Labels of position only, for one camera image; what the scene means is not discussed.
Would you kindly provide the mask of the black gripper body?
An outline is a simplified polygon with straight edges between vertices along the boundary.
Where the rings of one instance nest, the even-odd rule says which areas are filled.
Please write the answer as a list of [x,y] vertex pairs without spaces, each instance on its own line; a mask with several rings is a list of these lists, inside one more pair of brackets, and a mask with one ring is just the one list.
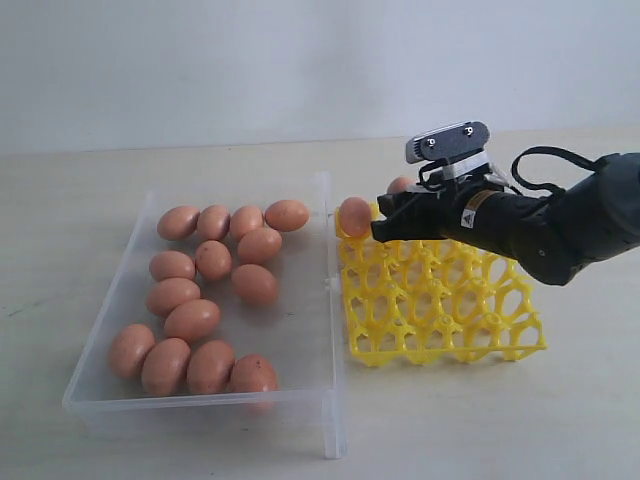
[[434,216],[437,239],[452,239],[517,261],[534,279],[564,286],[585,269],[575,236],[577,184],[547,196],[507,193],[482,177],[454,182]]

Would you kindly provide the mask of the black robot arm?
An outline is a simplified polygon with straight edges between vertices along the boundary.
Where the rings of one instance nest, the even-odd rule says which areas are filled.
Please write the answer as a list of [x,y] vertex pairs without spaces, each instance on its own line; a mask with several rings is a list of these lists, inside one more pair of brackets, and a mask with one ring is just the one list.
[[589,171],[569,189],[526,181],[514,162],[515,185],[485,155],[473,170],[447,165],[427,182],[378,198],[383,219],[374,240],[455,240],[515,260],[535,280],[564,286],[585,267],[639,245],[639,156],[609,154],[591,161],[565,149],[538,146],[530,155],[559,157]]

